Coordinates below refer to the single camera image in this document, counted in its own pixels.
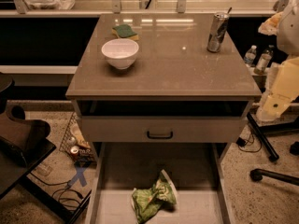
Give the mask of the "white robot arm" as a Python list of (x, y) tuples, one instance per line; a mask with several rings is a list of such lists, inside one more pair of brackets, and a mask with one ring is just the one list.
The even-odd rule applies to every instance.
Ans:
[(263, 22), (258, 32), (275, 35), (277, 48), (288, 55), (281, 64), (270, 66), (256, 112), (258, 120), (273, 121), (299, 96), (299, 0), (291, 0), (282, 12)]

